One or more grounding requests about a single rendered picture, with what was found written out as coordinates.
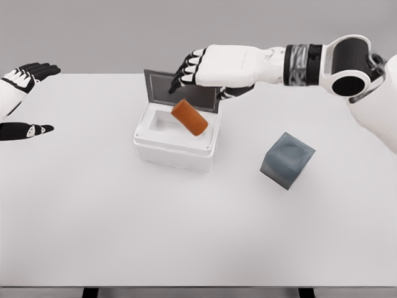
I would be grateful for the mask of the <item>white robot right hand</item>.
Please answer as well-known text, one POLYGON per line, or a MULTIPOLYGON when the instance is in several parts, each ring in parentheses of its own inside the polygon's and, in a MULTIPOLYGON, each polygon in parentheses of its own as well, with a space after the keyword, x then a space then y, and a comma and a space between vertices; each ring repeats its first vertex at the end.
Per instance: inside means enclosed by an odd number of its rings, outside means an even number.
POLYGON ((174 74, 168 93, 185 86, 218 88, 219 100, 241 96, 258 81, 258 58, 262 50, 243 45, 210 45, 194 50, 174 74))

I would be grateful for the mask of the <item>white rectangular box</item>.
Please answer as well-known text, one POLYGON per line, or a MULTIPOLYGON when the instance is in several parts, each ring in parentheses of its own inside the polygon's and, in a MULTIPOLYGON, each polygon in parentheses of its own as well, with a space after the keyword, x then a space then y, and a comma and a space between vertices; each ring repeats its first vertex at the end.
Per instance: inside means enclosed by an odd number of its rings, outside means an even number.
POLYGON ((133 137, 139 159, 209 172, 218 141, 221 113, 200 111, 208 127, 196 137, 171 115, 171 109, 171 106, 147 103, 133 137))

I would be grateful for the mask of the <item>orange cylinder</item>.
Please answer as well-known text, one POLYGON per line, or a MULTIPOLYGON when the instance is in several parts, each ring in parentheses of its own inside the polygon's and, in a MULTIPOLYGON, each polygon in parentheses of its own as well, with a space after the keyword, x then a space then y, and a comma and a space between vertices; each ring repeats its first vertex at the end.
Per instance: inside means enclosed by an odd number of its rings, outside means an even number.
POLYGON ((208 127, 208 122, 185 99, 179 101, 172 108, 171 115, 196 137, 201 135, 208 127))

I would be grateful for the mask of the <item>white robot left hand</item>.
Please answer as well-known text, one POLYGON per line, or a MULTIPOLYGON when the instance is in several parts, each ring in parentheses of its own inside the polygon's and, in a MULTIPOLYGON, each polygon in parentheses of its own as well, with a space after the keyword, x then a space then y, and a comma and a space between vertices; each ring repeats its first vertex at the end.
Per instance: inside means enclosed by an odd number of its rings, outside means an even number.
POLYGON ((0 142, 25 140, 54 131, 52 125, 5 122, 33 88, 49 76, 61 73, 57 65, 28 63, 0 78, 0 142))

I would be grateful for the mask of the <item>grey cube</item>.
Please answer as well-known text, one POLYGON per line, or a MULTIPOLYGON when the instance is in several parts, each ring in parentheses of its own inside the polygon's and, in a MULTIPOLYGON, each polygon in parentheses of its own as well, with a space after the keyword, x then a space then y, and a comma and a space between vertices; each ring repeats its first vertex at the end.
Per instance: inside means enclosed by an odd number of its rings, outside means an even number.
POLYGON ((287 132, 265 154, 260 172, 289 190, 316 150, 287 132))

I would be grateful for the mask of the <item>grey hinged box lid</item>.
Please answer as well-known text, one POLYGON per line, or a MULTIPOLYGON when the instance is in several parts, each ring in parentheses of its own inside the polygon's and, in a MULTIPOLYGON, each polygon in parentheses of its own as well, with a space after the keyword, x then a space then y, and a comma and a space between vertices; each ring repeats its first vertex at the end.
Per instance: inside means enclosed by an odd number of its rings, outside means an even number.
POLYGON ((144 76, 149 102, 174 106, 185 99, 199 111, 218 113, 220 100, 216 96, 219 88, 186 85, 170 94, 173 73, 145 69, 144 76))

